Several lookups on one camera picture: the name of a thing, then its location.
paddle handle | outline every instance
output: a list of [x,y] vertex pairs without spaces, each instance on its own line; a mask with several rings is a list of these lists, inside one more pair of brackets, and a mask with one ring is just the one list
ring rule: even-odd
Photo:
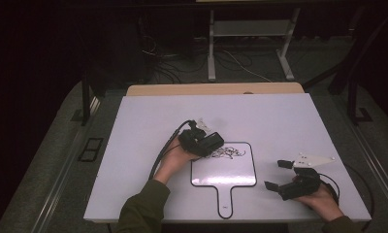
[[222,218],[230,218],[233,214],[233,201],[231,197],[231,186],[219,186],[218,195],[218,213]]

dark green jacket sleeve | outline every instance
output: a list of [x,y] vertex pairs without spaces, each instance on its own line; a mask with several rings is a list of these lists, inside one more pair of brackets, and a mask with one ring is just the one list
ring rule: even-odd
[[148,181],[139,194],[125,202],[115,232],[161,232],[164,205],[169,194],[170,189],[163,183]]
[[325,233],[361,233],[360,228],[348,216],[341,216],[326,223],[322,230]]

white tabletop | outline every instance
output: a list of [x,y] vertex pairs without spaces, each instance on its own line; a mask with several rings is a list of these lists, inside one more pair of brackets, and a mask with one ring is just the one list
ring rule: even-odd
[[349,178],[308,94],[126,96],[98,172],[84,218],[116,222],[128,197],[140,192],[151,166],[173,132],[186,120],[202,117],[226,142],[252,147],[257,184],[232,189],[233,214],[218,214],[212,187],[194,186],[187,164],[173,176],[164,210],[168,222],[290,222],[318,219],[295,201],[282,201],[264,181],[290,183],[293,170],[278,168],[279,159],[295,160],[300,152],[334,157],[315,170],[340,188],[340,206],[353,220],[370,215]]

hand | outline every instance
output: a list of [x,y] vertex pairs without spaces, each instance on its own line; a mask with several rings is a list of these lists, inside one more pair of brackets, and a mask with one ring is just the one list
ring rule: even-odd
[[167,184],[169,178],[184,167],[188,161],[199,158],[199,156],[183,150],[179,145],[178,137],[171,142],[166,151],[161,159],[160,167],[153,177],[163,184]]
[[323,183],[316,192],[307,196],[298,197],[294,200],[310,206],[326,222],[332,221],[340,216],[344,216],[344,213],[341,211],[339,205],[337,205],[334,201],[330,190]]

person's right hand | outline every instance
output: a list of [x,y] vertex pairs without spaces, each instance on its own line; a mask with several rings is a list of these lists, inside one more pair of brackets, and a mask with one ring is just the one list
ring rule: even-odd
[[301,196],[294,200],[304,203],[315,210],[324,221],[329,222],[344,216],[339,205],[334,201],[333,195],[323,183],[318,190],[310,195]]

